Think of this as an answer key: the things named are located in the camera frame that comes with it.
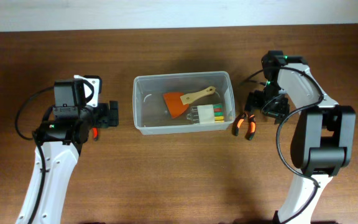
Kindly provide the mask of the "clear case of coloured bits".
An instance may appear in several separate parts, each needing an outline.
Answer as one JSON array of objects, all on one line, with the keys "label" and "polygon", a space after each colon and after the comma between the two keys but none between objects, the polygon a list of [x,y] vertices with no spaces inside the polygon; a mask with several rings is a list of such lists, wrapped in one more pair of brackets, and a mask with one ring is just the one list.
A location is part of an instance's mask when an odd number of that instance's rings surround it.
[{"label": "clear case of coloured bits", "polygon": [[186,119],[190,120],[193,124],[223,123],[223,105],[192,106],[190,112],[186,115]]}]

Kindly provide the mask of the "red black cutting pliers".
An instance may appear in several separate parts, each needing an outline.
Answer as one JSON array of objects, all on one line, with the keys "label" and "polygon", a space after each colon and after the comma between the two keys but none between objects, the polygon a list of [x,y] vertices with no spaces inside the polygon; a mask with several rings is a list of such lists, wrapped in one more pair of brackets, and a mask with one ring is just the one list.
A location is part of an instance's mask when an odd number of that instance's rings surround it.
[{"label": "red black cutting pliers", "polygon": [[99,132],[97,128],[93,128],[93,140],[97,141],[99,139]]}]

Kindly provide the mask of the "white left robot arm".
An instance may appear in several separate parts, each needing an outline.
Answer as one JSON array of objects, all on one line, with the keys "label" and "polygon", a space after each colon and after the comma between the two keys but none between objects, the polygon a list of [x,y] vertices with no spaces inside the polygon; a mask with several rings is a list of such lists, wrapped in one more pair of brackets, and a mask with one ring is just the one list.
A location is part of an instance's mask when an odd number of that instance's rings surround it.
[{"label": "white left robot arm", "polygon": [[68,183],[89,132],[119,124],[118,102],[85,106],[77,118],[50,120],[50,106],[33,132],[35,161],[30,183],[16,223],[60,223]]}]

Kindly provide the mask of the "orange black needle-nose pliers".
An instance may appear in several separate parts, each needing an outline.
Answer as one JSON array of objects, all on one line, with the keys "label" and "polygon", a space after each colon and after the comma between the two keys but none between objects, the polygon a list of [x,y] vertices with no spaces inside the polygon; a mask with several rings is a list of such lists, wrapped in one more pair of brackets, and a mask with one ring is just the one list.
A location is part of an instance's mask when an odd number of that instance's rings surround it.
[{"label": "orange black needle-nose pliers", "polygon": [[239,130],[240,130],[241,125],[244,121],[247,121],[249,124],[245,138],[248,141],[251,141],[253,139],[255,131],[256,131],[256,122],[255,122],[255,115],[251,114],[249,111],[243,112],[235,119],[235,121],[233,123],[232,133],[233,133],[233,135],[238,136]]}]

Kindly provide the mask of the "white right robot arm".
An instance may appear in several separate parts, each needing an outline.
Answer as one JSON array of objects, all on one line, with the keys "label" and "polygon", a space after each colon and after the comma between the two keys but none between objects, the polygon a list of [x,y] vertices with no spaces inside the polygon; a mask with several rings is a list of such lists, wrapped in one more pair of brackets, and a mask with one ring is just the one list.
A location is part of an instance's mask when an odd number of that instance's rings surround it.
[{"label": "white right robot arm", "polygon": [[272,221],[311,223],[323,190],[350,163],[356,112],[320,87],[302,56],[270,50],[261,64],[264,89],[249,93],[233,133],[238,134],[241,123],[248,121],[246,139],[252,140],[256,132],[254,110],[274,118],[278,156],[293,173],[293,180]]}]

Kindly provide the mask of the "red scraper with wooden handle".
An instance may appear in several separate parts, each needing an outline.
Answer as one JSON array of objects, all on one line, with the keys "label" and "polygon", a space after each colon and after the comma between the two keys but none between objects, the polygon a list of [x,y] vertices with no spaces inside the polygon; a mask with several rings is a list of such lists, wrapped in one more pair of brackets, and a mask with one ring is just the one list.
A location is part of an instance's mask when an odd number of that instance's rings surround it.
[{"label": "red scraper with wooden handle", "polygon": [[170,112],[172,119],[175,119],[182,115],[189,107],[190,104],[196,100],[213,95],[216,91],[214,86],[209,86],[204,90],[200,90],[194,93],[184,94],[182,92],[169,92],[163,94],[163,99]]}]

